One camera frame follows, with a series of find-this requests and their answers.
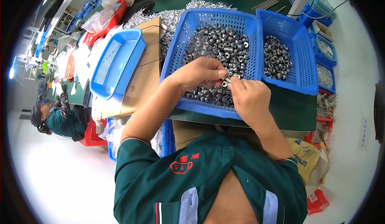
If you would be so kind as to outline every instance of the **cardboard sheet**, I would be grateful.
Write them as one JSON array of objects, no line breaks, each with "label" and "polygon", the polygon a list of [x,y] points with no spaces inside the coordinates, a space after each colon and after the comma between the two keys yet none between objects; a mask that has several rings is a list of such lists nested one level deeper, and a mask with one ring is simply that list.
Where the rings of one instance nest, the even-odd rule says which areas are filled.
[{"label": "cardboard sheet", "polygon": [[136,27],[143,31],[146,48],[128,84],[121,108],[111,106],[106,101],[102,110],[103,119],[131,115],[157,90],[160,77],[160,24],[158,17]]}]

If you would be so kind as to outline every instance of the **shirt pocket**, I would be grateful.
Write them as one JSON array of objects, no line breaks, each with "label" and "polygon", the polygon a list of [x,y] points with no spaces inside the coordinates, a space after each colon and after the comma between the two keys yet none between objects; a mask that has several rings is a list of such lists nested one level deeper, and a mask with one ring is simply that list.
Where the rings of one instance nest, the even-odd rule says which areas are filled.
[{"label": "shirt pocket", "polygon": [[154,224],[178,224],[180,202],[154,203]]}]

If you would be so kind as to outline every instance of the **cardboard box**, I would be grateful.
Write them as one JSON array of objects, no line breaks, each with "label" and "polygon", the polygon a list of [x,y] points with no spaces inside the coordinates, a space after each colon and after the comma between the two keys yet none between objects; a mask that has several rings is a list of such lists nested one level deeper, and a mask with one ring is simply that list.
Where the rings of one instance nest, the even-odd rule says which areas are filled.
[{"label": "cardboard box", "polygon": [[143,31],[142,37],[146,42],[146,48],[127,86],[121,108],[111,107],[109,104],[104,105],[103,119],[133,114],[157,90],[161,72],[160,25],[161,18],[158,17],[136,27]]},{"label": "cardboard box", "polygon": [[315,34],[319,34],[325,39],[332,42],[334,40],[333,35],[331,34],[330,29],[323,23],[314,20],[313,23],[308,28],[308,32],[310,33],[313,30]]}]

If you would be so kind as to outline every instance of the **patterned sleeve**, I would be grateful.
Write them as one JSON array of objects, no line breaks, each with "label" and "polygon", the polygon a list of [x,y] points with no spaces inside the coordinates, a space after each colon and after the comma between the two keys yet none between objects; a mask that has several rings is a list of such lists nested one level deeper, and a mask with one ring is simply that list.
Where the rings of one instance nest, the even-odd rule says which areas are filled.
[{"label": "patterned sleeve", "polygon": [[58,96],[56,100],[56,106],[60,110],[60,114],[67,118],[68,114],[70,113],[70,104],[68,103],[68,95],[66,93],[62,93],[60,96]]}]

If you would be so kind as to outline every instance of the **red embroidered logo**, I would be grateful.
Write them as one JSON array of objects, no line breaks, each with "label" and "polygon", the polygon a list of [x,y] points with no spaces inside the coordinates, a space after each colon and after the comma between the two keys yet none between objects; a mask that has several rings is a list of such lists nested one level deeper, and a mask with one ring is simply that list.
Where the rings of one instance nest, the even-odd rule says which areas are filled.
[{"label": "red embroidered logo", "polygon": [[187,159],[188,159],[188,156],[185,155],[185,156],[181,156],[180,159],[179,159],[179,161],[180,161],[180,162],[187,162]]},{"label": "red embroidered logo", "polygon": [[199,158],[199,153],[193,154],[192,157],[191,157],[191,159],[198,159],[198,158]]},{"label": "red embroidered logo", "polygon": [[184,174],[186,173],[191,167],[193,167],[193,163],[190,161],[189,163],[180,163],[177,161],[174,161],[170,165],[171,170],[175,174]]}]

